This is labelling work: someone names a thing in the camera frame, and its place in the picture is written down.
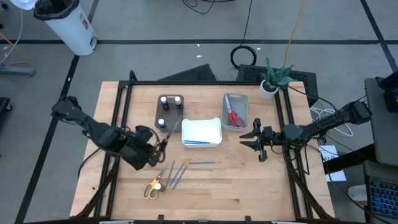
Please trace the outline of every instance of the yellow scissors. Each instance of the yellow scissors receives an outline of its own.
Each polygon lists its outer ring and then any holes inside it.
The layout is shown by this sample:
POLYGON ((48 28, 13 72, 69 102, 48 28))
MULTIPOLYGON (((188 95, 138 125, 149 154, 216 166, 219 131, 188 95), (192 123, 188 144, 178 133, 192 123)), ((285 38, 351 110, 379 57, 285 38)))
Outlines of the yellow scissors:
POLYGON ((165 171, 167 170, 168 166, 169 165, 167 164, 167 166, 165 166, 160 171, 160 173, 155 177, 155 179, 150 184, 147 184, 147 186, 144 189, 144 194, 143 194, 145 199, 155 200, 157 198, 157 190, 155 189, 155 185, 157 183, 159 183, 160 178, 162 178, 162 176, 165 173, 165 171))

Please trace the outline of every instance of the potted plant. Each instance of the potted plant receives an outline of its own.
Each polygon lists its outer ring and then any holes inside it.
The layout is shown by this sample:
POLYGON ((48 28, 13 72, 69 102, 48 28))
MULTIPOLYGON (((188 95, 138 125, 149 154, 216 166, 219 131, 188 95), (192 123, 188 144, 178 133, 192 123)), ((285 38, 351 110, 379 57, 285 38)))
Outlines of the potted plant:
POLYGON ((279 90, 279 87, 289 84, 294 81, 293 78, 289 77, 289 73, 292 70, 292 66, 284 67, 274 71, 269 65, 269 59, 266 60, 267 74, 262 74, 262 82, 259 87, 259 96, 263 99, 272 98, 275 93, 279 90))

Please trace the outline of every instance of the red scissors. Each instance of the red scissors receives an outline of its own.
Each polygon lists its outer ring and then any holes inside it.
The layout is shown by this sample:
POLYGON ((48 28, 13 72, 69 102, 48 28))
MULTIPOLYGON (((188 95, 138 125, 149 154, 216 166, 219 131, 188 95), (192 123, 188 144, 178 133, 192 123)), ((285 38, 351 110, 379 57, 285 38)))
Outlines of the red scissors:
POLYGON ((243 119, 238 116, 235 110, 231 107, 228 97, 225 95, 226 107, 228 108, 228 125, 240 127, 243 126, 243 119))

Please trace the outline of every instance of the black trash bag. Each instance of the black trash bag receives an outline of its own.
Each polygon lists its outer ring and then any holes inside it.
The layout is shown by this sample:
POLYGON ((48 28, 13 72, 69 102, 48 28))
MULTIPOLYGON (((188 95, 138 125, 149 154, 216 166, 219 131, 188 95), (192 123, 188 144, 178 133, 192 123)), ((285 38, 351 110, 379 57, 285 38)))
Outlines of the black trash bag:
POLYGON ((33 16, 41 21, 63 19, 76 9, 79 0, 38 0, 33 16))

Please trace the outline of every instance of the green plant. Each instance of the green plant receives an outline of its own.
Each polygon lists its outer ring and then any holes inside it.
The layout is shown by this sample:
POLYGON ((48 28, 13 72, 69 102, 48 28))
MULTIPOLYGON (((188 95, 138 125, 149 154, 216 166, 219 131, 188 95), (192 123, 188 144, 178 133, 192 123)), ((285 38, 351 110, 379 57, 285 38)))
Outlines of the green plant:
POLYGON ((293 78, 289 76, 290 71, 292 70, 292 66, 289 67, 284 67, 278 69, 278 71, 274 71, 274 69, 271 68, 269 65, 269 59, 266 59, 266 64, 267 64, 267 74, 262 74, 264 80, 266 80, 267 85, 271 89, 281 87, 281 86, 286 86, 289 84, 291 81, 295 81, 293 78))

